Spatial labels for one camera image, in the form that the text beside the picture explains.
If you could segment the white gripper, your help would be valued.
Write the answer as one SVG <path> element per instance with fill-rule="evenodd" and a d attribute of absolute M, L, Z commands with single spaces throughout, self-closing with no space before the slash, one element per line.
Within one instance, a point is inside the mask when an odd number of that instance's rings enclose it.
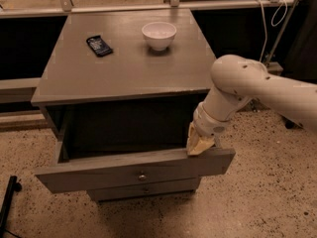
<path fill-rule="evenodd" d="M 186 150 L 189 156 L 198 156 L 215 145 L 214 137 L 221 135 L 228 121 L 212 118 L 199 103 L 193 113 L 193 123 L 189 124 Z"/>

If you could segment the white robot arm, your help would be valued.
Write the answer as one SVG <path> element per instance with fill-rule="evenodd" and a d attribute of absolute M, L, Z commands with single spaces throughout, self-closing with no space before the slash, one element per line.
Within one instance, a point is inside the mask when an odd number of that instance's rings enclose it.
<path fill-rule="evenodd" d="M 234 114 L 255 99 L 300 127 L 317 133 L 317 85 L 270 74 L 265 65 L 221 56 L 210 69 L 212 87 L 189 125 L 186 150 L 197 156 L 216 143 Z"/>

